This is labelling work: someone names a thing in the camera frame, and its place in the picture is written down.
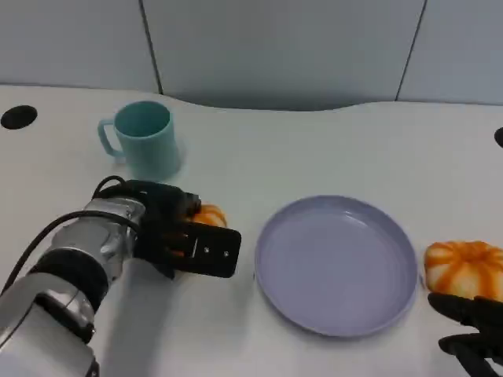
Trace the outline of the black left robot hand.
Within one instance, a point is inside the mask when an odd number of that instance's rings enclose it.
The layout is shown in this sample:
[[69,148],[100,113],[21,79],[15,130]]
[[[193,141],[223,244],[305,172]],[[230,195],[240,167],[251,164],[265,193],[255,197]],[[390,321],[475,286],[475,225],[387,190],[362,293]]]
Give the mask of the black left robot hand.
[[175,271],[219,278],[235,273],[241,234],[196,222],[203,209],[198,195],[155,182],[131,183],[146,195],[135,258],[151,263],[169,278]]

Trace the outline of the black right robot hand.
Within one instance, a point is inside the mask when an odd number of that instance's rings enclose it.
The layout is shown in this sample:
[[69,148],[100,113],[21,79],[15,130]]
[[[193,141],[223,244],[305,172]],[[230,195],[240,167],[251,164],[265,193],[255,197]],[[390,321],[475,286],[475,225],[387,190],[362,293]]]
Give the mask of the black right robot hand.
[[441,315],[477,330],[439,340],[439,348],[457,358],[470,376],[496,376],[487,362],[502,364],[502,303],[482,296],[473,299],[430,293],[430,306]]

